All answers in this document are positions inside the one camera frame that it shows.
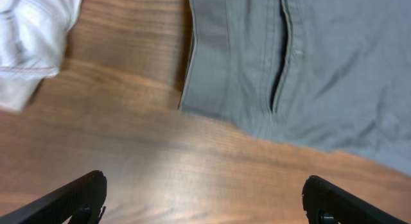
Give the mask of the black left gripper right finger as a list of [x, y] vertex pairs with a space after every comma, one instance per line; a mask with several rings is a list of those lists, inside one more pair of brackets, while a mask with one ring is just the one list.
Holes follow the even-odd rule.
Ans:
[[306, 180], [302, 205], [309, 224], [406, 224], [317, 175]]

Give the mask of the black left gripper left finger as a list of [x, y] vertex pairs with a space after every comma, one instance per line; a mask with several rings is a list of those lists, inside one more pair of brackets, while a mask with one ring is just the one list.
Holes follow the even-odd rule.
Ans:
[[90, 173], [1, 216], [1, 224], [98, 224], [105, 212], [107, 178]]

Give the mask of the grey shorts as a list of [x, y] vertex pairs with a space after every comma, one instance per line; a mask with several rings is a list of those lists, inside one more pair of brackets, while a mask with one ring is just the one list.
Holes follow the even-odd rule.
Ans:
[[410, 0], [189, 0], [180, 109], [410, 173]]

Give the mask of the beige shorts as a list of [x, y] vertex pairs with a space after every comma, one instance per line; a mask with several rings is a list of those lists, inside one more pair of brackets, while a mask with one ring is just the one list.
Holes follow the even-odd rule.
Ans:
[[56, 76], [82, 0], [1, 0], [1, 110], [20, 112]]

